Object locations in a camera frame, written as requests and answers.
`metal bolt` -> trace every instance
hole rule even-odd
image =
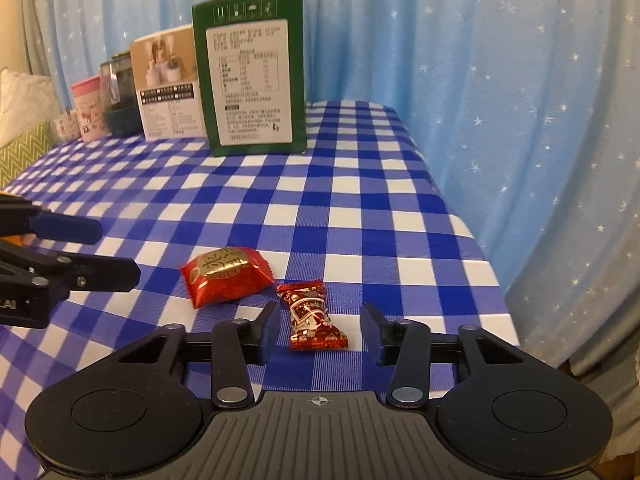
[[[31,283],[36,286],[47,286],[49,285],[49,280],[47,278],[43,278],[42,276],[34,276],[31,279]]]
[[[422,398],[422,392],[418,388],[403,386],[393,390],[391,396],[398,402],[418,402]]]
[[[222,388],[216,393],[216,397],[222,402],[228,402],[229,404],[235,404],[236,402],[242,402],[248,397],[248,393],[244,388],[238,388],[237,386],[228,386]]]

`wrapped candy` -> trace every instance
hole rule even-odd
[[[349,346],[343,332],[326,312],[326,289],[321,280],[278,285],[278,296],[289,306],[293,350],[341,349]]]
[[[273,283],[267,261],[246,247],[224,247],[201,254],[180,269],[194,308],[236,300]]]

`circular disc cover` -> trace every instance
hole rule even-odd
[[[124,476],[183,451],[202,423],[198,399],[166,373],[119,364],[117,374],[79,373],[44,390],[25,418],[34,451],[78,476]]]
[[[594,392],[524,364],[482,366],[442,397],[436,424],[457,452],[511,478],[585,468],[602,453],[612,428]]]

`pink cup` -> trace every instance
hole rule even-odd
[[[109,133],[102,114],[100,102],[100,76],[95,75],[71,85],[71,93],[78,111],[80,136],[84,142],[91,142]]]

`white pillow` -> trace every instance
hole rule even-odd
[[[0,148],[42,121],[62,113],[53,81],[44,75],[0,72]],[[56,140],[56,135],[49,136]]]

